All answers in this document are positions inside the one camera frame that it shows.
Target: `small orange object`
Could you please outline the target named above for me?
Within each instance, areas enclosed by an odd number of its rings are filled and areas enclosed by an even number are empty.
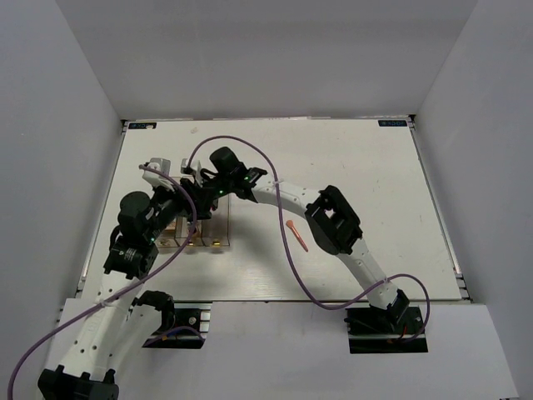
[[[303,247],[303,249],[306,251],[306,252],[309,252],[309,249],[307,248],[307,245],[306,243],[303,241],[303,239],[301,238],[300,236],[300,233],[298,233],[298,231],[296,230],[296,227],[294,226],[294,222],[289,219],[287,220],[287,222],[285,222],[285,224],[287,225],[287,227],[289,229],[292,230],[292,233],[294,233],[294,237],[296,238],[296,240],[301,244],[301,246]]]

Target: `robotic arm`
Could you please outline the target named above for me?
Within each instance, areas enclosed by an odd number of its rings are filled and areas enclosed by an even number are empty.
[[[277,205],[275,179],[266,171],[247,168],[228,147],[216,150],[210,160],[217,172],[185,159],[180,186],[191,196],[198,219],[209,219],[218,198],[236,194],[255,203]],[[170,162],[153,158],[148,167],[170,172]],[[176,217],[191,218],[192,210],[172,185],[153,172],[143,178],[153,187],[152,197],[131,192],[121,200],[118,227],[113,231],[109,256],[96,302],[144,278],[158,254],[155,240]],[[360,219],[341,192],[333,186],[317,191],[279,182],[282,207],[309,223],[318,246],[339,258],[363,289],[383,282],[385,273],[370,254],[362,237]],[[85,319],[82,330],[55,371],[45,369],[38,386],[45,400],[110,400],[118,398],[115,373],[125,359],[141,348],[154,332],[174,325],[173,299],[162,292],[142,292],[142,286],[121,296]],[[392,282],[367,295],[376,318],[395,327],[409,300]]]

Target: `black label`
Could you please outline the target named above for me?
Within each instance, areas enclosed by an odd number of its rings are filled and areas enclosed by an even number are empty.
[[[402,119],[378,119],[380,127],[406,127],[407,121]]]
[[[127,128],[128,129],[155,129],[157,122],[132,122]]]

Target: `white panel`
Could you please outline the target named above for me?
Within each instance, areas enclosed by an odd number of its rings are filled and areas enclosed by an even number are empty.
[[[533,399],[533,2],[480,1],[417,118],[466,284]]]
[[[58,0],[121,118],[415,113],[476,0]]]
[[[62,322],[86,306],[69,300]],[[497,400],[516,390],[485,306],[433,306],[425,354],[350,354],[345,313],[310,304],[214,303],[201,350],[143,349],[128,400]],[[60,333],[48,368],[76,335]]]
[[[120,121],[53,0],[0,2],[0,398],[17,360],[72,296]],[[44,350],[21,370],[36,387]]]
[[[359,214],[366,244],[387,275],[412,273],[434,299],[461,298],[449,253],[407,127],[379,127],[375,120],[276,120],[158,122],[153,130],[128,130],[95,251],[84,298],[94,298],[117,224],[119,203],[134,190],[150,192],[137,166],[152,157],[172,160],[179,175],[182,158],[205,138],[234,134],[262,148],[281,178],[304,188],[339,187]],[[209,155],[230,146],[248,166],[265,162],[237,142],[210,142],[197,154],[210,167]],[[232,199],[231,246],[228,250],[188,249],[148,287],[186,300],[303,300],[282,251],[273,206]],[[296,265],[316,296],[337,300],[355,297],[361,288],[348,270],[313,241],[307,223],[295,224],[310,251],[289,234]],[[160,255],[157,264],[168,255]],[[413,299],[423,293],[411,280],[396,282]]]

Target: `white wall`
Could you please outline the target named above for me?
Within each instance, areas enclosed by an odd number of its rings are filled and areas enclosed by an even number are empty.
[[[476,0],[57,0],[121,118],[415,113]]]
[[[468,288],[487,304],[524,399],[533,399],[532,16],[531,0],[480,0],[417,117]]]
[[[120,121],[53,0],[0,2],[0,398],[72,296]],[[16,399],[33,398],[46,348]]]

